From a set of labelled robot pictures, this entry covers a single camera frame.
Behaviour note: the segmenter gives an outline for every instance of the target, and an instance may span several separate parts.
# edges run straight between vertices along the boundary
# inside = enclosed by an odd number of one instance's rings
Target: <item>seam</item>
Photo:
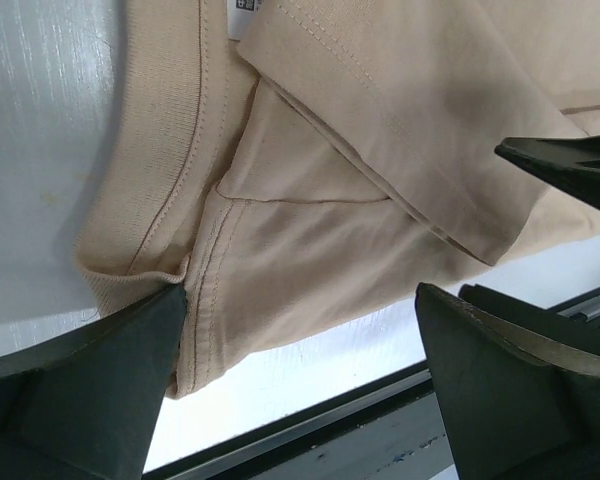
[[[231,210],[233,209],[233,207],[234,207],[234,203],[231,203],[229,205],[229,207],[227,208],[227,211],[224,213],[224,215],[218,215],[214,219],[213,225],[211,226],[211,233],[209,234],[209,237],[207,238],[207,241],[205,242],[204,252],[202,254],[202,262],[206,262],[206,265],[200,266],[200,268],[198,269],[198,273],[196,275],[195,283],[194,283],[194,285],[197,286],[195,311],[193,312],[193,315],[191,315],[192,319],[194,320],[194,327],[193,327],[194,352],[193,352],[193,355],[188,355],[188,358],[187,358],[187,370],[189,372],[193,372],[193,382],[191,382],[191,385],[187,386],[187,394],[194,391],[195,387],[198,383],[198,376],[196,375],[196,371],[195,371],[195,359],[198,356],[198,352],[197,352],[198,340],[197,339],[198,339],[198,327],[200,326],[198,317],[199,317],[199,313],[200,313],[200,301],[201,301],[201,297],[202,297],[202,279],[204,277],[206,277],[207,272],[209,271],[209,265],[211,263],[211,261],[210,261],[211,252],[215,249],[215,246],[218,243],[218,239],[220,238],[220,232],[224,228],[224,225],[227,222],[227,219],[229,218],[229,214],[231,213]]]
[[[207,16],[206,16],[206,13],[205,13],[205,24],[206,24],[206,22],[207,22]],[[228,68],[228,65],[227,65],[228,58],[229,58],[229,44],[228,44],[228,40],[225,40],[225,42],[224,42],[224,51],[225,51],[225,54],[226,54],[225,55],[225,59],[227,59],[224,62],[224,65],[225,65],[225,75],[224,75],[224,103],[223,103],[223,106],[222,106],[222,124],[221,124],[221,128],[220,128],[220,132],[218,134],[216,148],[214,149],[214,152],[213,152],[213,158],[214,159],[217,157],[218,151],[220,150],[220,143],[221,143],[221,140],[222,140],[222,136],[224,134],[224,126],[225,126],[226,117],[227,117],[227,106],[229,104],[229,68]],[[209,163],[209,167],[207,168],[207,172],[206,172],[204,178],[208,178],[209,177],[209,174],[211,173],[211,168],[212,167],[213,167],[213,162],[210,162]],[[224,226],[224,222],[228,218],[229,213],[231,212],[232,208],[233,208],[233,203],[231,203],[231,205],[229,207],[229,210],[227,210],[227,214],[226,214],[225,218],[223,219],[222,224],[220,225],[220,230],[219,231],[222,230],[222,227]],[[214,224],[213,224],[213,227],[212,227],[212,230],[211,230],[212,232],[215,229],[216,221],[214,221]],[[207,254],[209,253],[208,245],[209,245],[209,240],[207,240],[207,247],[205,248],[205,253],[204,253],[203,258],[206,258]],[[203,275],[199,274],[197,276],[196,282],[199,282],[201,278],[204,278],[204,275],[206,275],[207,269],[209,267],[209,263],[210,262],[207,263],[206,268],[204,269],[204,274]],[[197,338],[197,327],[198,327],[198,320],[197,320],[197,318],[198,318],[199,307],[200,307],[200,293],[198,294],[198,301],[196,302],[196,315],[195,315],[196,326],[195,326],[195,330],[194,330],[196,333],[194,333],[194,336],[195,336],[194,337],[194,348],[196,348],[195,347],[195,344],[196,344],[195,338]],[[193,359],[194,359],[195,355],[196,355],[196,353],[194,352],[194,355],[191,356],[191,358],[189,358],[189,362],[188,362],[188,364],[189,364],[189,370],[192,371],[192,372],[194,372],[194,370],[195,370],[195,363],[193,362]],[[191,390],[195,389],[196,378],[197,378],[197,375],[195,375],[195,372],[194,372],[194,381],[193,381],[193,386],[192,386]]]
[[[311,205],[329,205],[329,204],[341,204],[341,205],[373,205],[374,203],[382,203],[382,202],[387,202],[387,201],[393,201],[391,200],[391,198],[389,197],[385,197],[382,199],[378,199],[378,200],[314,200],[314,201],[301,201],[301,200],[282,200],[282,199],[277,199],[277,200],[256,200],[253,198],[242,198],[242,197],[227,197],[226,195],[223,195],[222,193],[220,193],[218,191],[218,187],[216,185],[215,187],[215,193],[219,196],[224,198],[225,200],[229,200],[229,201],[241,201],[241,202],[249,202],[252,204],[267,204],[267,203],[283,203],[283,204],[287,204],[287,205],[298,205],[298,206],[302,206],[302,205],[307,205],[307,206],[311,206]]]
[[[180,173],[178,174],[176,183],[173,186],[173,188],[171,189],[171,192],[169,193],[169,197],[167,198],[167,201],[165,202],[164,206],[160,209],[160,211],[154,218],[151,226],[149,227],[149,231],[145,235],[145,238],[142,240],[142,243],[140,244],[140,247],[138,248],[138,251],[133,256],[133,260],[131,261],[129,268],[127,269],[127,273],[126,273],[127,275],[131,275],[133,273],[137,261],[140,259],[140,256],[144,252],[146,252],[147,248],[149,247],[149,244],[151,243],[153,236],[155,235],[155,233],[158,230],[158,227],[160,226],[160,224],[164,220],[164,217],[167,215],[167,213],[169,212],[169,210],[175,203],[176,198],[182,191],[184,182],[189,175],[189,171],[191,170],[191,166],[193,164],[193,159],[195,158],[196,153],[198,151],[198,147],[200,146],[200,139],[205,130],[206,109],[207,109],[207,100],[208,100],[208,94],[209,94],[209,91],[208,91],[209,90],[209,87],[208,87],[208,84],[209,84],[209,48],[208,48],[209,26],[208,26],[208,19],[207,19],[207,15],[206,15],[206,4],[207,4],[207,1],[202,0],[200,2],[200,8],[199,8],[199,16],[200,16],[200,20],[202,23],[201,29],[204,30],[204,39],[202,38],[203,32],[201,31],[200,32],[201,33],[201,35],[200,35],[200,37],[201,37],[200,38],[200,71],[201,71],[201,75],[200,75],[200,97],[199,97],[200,103],[198,105],[197,122],[196,122],[195,130],[193,133],[193,145],[189,149],[185,163],[182,166]]]
[[[375,82],[375,80],[373,79],[373,77],[371,77],[371,75],[362,67],[362,65],[360,64],[360,62],[355,58],[355,56],[350,53],[342,44],[340,44],[340,42],[333,37],[332,35],[330,35],[325,29],[324,27],[322,27],[314,18],[311,17],[311,15],[309,15],[306,11],[304,11],[300,6],[298,6],[296,3],[294,3],[292,0],[287,0],[291,5],[293,5],[296,9],[298,9],[298,11],[300,11],[302,14],[304,14],[314,25],[316,25],[318,28],[320,28],[321,31],[323,31],[335,44],[336,46],[338,46],[339,48],[341,48],[344,52],[346,52],[350,58],[356,63],[356,65],[361,69],[361,71],[363,72],[364,76],[367,77],[371,82],[372,85],[375,87],[375,95],[370,91],[369,85],[358,75],[356,74],[353,69],[347,64],[347,62],[340,56],[338,55],[338,53],[336,53],[334,51],[333,48],[329,47],[324,40],[318,36],[318,34],[311,30],[310,28],[308,28],[306,25],[304,25],[304,23],[302,22],[302,20],[298,19],[295,15],[293,15],[293,13],[291,13],[289,10],[287,10],[286,8],[284,8],[282,5],[280,4],[276,4],[276,6],[282,11],[284,12],[288,17],[290,17],[293,21],[295,21],[302,29],[304,29],[307,33],[309,33],[312,37],[314,37],[323,47],[325,47],[332,55],[334,55],[346,68],[347,71],[349,73],[351,73],[357,80],[358,82],[367,90],[369,91],[369,93],[372,94],[373,97],[376,97],[376,101],[378,101],[379,99],[377,97],[379,97],[380,99],[382,99],[382,92],[380,90],[380,88],[378,87],[378,84]],[[400,122],[400,120],[398,118],[396,118],[396,116],[392,113],[385,113],[383,111],[384,109],[380,109],[381,111],[381,115],[383,117],[383,119],[385,120],[386,125],[396,134],[398,135],[400,138],[403,138],[405,140],[411,140],[411,135],[409,134],[409,132],[407,131],[406,127],[404,126],[404,124],[402,122]],[[402,130],[402,133],[400,131],[398,131],[398,129],[396,129],[395,126],[393,126],[390,121],[393,121],[397,126],[400,127],[400,129]],[[409,148],[409,150],[411,151],[411,154],[418,160],[418,162],[420,162],[420,164],[422,166],[425,166],[424,161],[422,160],[421,156],[415,152],[412,148]],[[480,221],[480,223],[482,223],[483,225],[489,226],[489,227],[493,227],[495,229],[495,231],[497,232],[495,234],[495,236],[499,239],[504,240],[504,237],[502,235],[503,232],[501,232],[501,228],[497,225],[497,222],[489,219],[489,218],[485,218],[483,215],[481,215],[482,212],[480,212],[480,210],[478,209],[477,205],[475,204],[475,202],[467,197],[466,195],[464,195],[462,192],[460,192],[457,187],[454,185],[454,183],[444,174],[444,172],[442,172],[435,164],[432,165],[433,169],[435,170],[435,172],[440,176],[440,178],[442,178],[445,183],[447,183],[447,185],[449,186],[449,188],[451,189],[451,191],[454,192],[455,196],[457,196],[459,199],[464,200],[463,203],[466,203],[473,211],[475,211],[476,213],[478,213],[479,215],[476,217],[477,220]]]
[[[209,344],[209,356],[207,358],[207,373],[205,383],[209,383],[209,378],[211,376],[211,360],[213,358],[214,348],[215,348],[215,334],[214,334],[214,326],[215,326],[215,309],[216,302],[218,300],[218,286],[220,284],[220,272],[222,271],[222,264],[224,263],[224,259],[231,247],[233,242],[233,237],[235,236],[236,231],[238,230],[238,225],[240,224],[240,220],[242,220],[242,215],[245,212],[246,203],[242,202],[240,213],[238,214],[238,218],[236,219],[236,223],[231,229],[231,235],[229,235],[229,240],[227,240],[227,245],[222,252],[222,256],[220,257],[220,261],[218,262],[218,268],[216,269],[216,278],[213,285],[213,300],[211,301],[211,307],[209,310],[209,336],[207,338]]]

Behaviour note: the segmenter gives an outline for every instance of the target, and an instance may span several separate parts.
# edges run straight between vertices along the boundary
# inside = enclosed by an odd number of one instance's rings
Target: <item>white surface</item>
[[[0,0],[0,355],[96,318],[71,250],[117,125],[123,43],[116,5]],[[478,281],[552,305],[600,285],[600,238]],[[147,469],[423,357],[411,300],[252,355],[198,394],[165,400]]]
[[[431,480],[458,480],[458,472],[455,466],[450,466],[446,470],[443,470],[438,475],[433,477]]]

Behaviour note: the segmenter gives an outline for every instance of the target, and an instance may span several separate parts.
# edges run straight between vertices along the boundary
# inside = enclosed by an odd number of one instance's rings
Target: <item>tag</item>
[[[227,0],[227,29],[231,40],[242,40],[264,0]]]

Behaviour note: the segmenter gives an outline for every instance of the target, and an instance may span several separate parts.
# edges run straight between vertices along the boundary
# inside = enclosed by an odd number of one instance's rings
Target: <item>folded t-shirt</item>
[[[123,120],[77,256],[104,314],[184,282],[175,396],[420,281],[600,232],[492,153],[600,133],[600,0],[266,0],[242,58],[224,2],[127,4]]]

